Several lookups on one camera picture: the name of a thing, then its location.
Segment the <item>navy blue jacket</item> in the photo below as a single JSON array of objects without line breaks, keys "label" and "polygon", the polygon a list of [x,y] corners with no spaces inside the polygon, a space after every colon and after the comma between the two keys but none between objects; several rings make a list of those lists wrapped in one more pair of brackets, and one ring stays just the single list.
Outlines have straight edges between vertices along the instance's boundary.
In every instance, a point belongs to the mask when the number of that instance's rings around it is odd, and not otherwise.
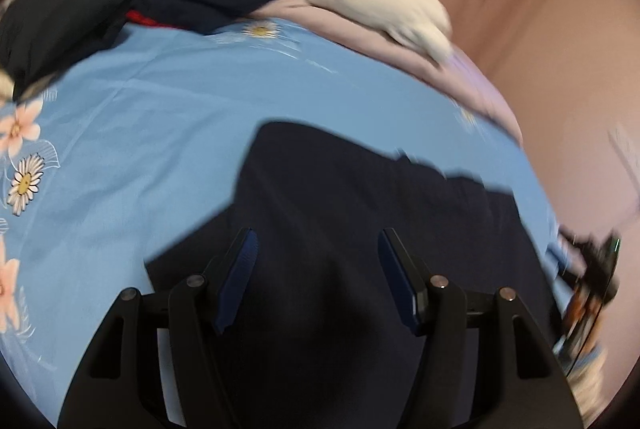
[{"label": "navy blue jacket", "polygon": [[259,253],[205,379],[221,428],[393,428],[423,342],[401,323],[378,234],[394,229],[427,267],[467,290],[513,287],[544,338],[561,316],[510,194],[387,158],[326,131],[262,126],[231,205],[146,266],[167,291],[201,272],[239,230]]}]

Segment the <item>light blue floral bedsheet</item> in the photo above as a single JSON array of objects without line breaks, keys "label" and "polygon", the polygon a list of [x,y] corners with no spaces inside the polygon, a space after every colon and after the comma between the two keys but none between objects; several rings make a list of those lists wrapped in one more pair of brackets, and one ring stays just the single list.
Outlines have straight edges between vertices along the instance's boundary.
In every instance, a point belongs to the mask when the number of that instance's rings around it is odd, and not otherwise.
[{"label": "light blue floral bedsheet", "polygon": [[509,190],[560,307],[549,253],[558,223],[509,134],[396,68],[273,20],[213,36],[127,26],[36,101],[40,129],[1,162],[1,189],[40,177],[1,208],[4,260],[20,264],[18,320],[1,351],[49,421],[116,293],[149,291],[144,261],[230,201],[257,126],[291,119],[387,155],[406,154]]}]

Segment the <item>pink quilted comforter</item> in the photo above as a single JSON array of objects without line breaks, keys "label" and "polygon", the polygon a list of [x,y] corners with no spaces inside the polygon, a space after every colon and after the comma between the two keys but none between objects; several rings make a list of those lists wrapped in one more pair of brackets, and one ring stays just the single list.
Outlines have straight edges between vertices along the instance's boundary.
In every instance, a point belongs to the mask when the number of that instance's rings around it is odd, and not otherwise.
[{"label": "pink quilted comforter", "polygon": [[305,0],[273,0],[252,13],[254,19],[282,19],[310,30],[334,44],[397,68],[454,99],[472,112],[490,119],[518,142],[523,134],[518,119],[499,90],[458,48],[442,64],[399,45],[330,10]]}]

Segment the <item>black folded garment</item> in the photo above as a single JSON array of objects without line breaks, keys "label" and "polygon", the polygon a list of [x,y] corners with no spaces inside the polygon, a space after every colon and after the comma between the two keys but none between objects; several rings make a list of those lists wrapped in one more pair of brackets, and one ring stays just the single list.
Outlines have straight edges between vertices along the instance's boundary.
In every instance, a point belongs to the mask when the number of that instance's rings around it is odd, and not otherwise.
[{"label": "black folded garment", "polygon": [[1,18],[1,97],[14,102],[112,48],[130,0],[14,0]]}]

